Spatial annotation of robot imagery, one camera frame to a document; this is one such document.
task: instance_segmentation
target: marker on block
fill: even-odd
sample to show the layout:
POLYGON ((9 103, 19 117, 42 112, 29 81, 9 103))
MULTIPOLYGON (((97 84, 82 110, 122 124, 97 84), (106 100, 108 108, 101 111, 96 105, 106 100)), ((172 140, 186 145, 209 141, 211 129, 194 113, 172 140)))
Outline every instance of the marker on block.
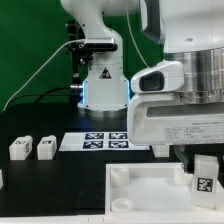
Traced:
POLYGON ((0 170, 0 190, 3 187, 2 171, 0 170))
POLYGON ((37 146, 38 160, 52 160, 56 150, 56 137, 53 135, 50 135, 49 137, 43 137, 37 146))
POLYGON ((9 147, 11 160, 25 160, 32 151, 33 138, 31 136, 19 137, 9 147))

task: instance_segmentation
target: white cable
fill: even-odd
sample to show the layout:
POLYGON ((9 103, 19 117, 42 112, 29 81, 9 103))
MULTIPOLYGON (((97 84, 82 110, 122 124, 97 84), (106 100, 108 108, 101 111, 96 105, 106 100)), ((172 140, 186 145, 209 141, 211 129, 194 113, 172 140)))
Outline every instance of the white cable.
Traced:
POLYGON ((142 56, 142 54, 141 54, 141 52, 140 52, 140 50, 139 50, 139 48, 138 48, 138 45, 137 45, 137 43, 136 43, 136 41, 135 41, 135 38, 134 38, 134 35, 133 35, 133 32, 132 32, 132 29, 131 29, 131 24, 130 24, 130 19, 129 19, 128 1, 127 1, 126 9, 127 9, 128 29, 129 29, 129 33, 130 33, 132 42, 133 42, 133 44, 134 44, 134 46, 135 46, 135 49, 136 49, 136 51, 137 51, 139 57, 140 57, 141 60, 142 60, 142 62, 145 64, 145 66, 146 66, 147 68, 149 68, 148 64, 146 63, 145 59, 143 58, 143 56, 142 56))
POLYGON ((4 111, 6 110, 6 108, 8 107, 8 104, 10 103, 10 101, 19 93, 21 92, 31 81, 33 78, 36 77, 36 75, 57 55, 57 53, 64 48, 66 45, 71 44, 71 43, 81 43, 83 42, 84 39, 80 39, 80 40, 72 40, 69 41, 65 44, 63 44, 60 48, 58 48, 57 51, 55 51, 55 53, 28 79, 28 81, 19 89, 17 90, 10 98, 9 100, 6 102, 5 106, 4 106, 4 111))

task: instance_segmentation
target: green wall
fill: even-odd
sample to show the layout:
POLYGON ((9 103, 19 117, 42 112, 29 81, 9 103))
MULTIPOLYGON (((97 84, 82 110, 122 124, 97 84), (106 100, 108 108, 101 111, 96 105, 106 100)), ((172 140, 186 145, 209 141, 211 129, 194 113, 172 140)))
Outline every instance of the green wall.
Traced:
MULTIPOLYGON (((0 7, 0 111, 7 99, 63 43, 69 40, 65 23, 72 18, 63 10, 59 0, 1 0, 0 7)), ((140 16, 131 16, 131 26, 140 51, 151 66, 162 59, 162 47, 141 33, 140 16)), ((105 18, 105 23, 118 31, 124 40, 124 74, 131 78, 144 68, 128 33, 125 17, 105 18)), ((59 55, 20 93, 43 93, 51 88, 69 85, 72 77, 71 60, 61 51, 59 55)), ((33 102, 35 98, 16 103, 33 102)), ((65 98, 48 98, 64 101, 65 98)))

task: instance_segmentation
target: black cable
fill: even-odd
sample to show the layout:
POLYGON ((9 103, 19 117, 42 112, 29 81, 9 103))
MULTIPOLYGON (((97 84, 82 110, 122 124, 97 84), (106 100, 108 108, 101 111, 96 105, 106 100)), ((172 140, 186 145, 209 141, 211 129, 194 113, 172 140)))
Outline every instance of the black cable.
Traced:
POLYGON ((47 92, 45 92, 44 94, 41 94, 35 101, 34 103, 39 103, 46 95, 45 94, 50 94, 50 93, 53 93, 53 92, 57 92, 57 91, 60 91, 60 90, 64 90, 64 89, 70 89, 69 86, 62 86, 62 87, 56 87, 56 88, 53 88, 53 89, 50 89, 48 90, 47 92))
POLYGON ((53 94, 53 95, 51 95, 51 94, 26 94, 26 95, 22 95, 22 96, 18 96, 18 97, 16 97, 16 98, 14 98, 14 99, 12 99, 9 103, 8 103, 8 105, 7 105, 7 107, 5 108, 5 111, 8 109, 8 107, 14 102, 14 101, 16 101, 16 100, 18 100, 18 99, 21 99, 21 98, 25 98, 25 97, 34 97, 34 96, 43 96, 43 97, 54 97, 54 96, 71 96, 72 94, 53 94))

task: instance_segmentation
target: white block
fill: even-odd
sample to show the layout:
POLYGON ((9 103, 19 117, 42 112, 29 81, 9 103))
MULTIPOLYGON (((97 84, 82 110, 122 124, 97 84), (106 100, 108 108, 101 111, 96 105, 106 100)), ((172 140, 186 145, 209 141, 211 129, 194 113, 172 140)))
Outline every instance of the white block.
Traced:
POLYGON ((56 150, 56 137, 53 135, 50 135, 49 137, 43 137, 37 146, 38 160, 52 160, 56 150))
POLYGON ((0 170, 0 190, 3 187, 3 178, 2 178, 2 171, 0 170))
POLYGON ((9 147, 11 160, 25 160, 32 151, 33 138, 31 136, 19 137, 9 147))
POLYGON ((170 156, 169 145, 153 145, 152 150, 156 158, 169 158, 170 156))
POLYGON ((192 199, 196 206, 214 209, 218 172, 216 157, 195 155, 192 199))

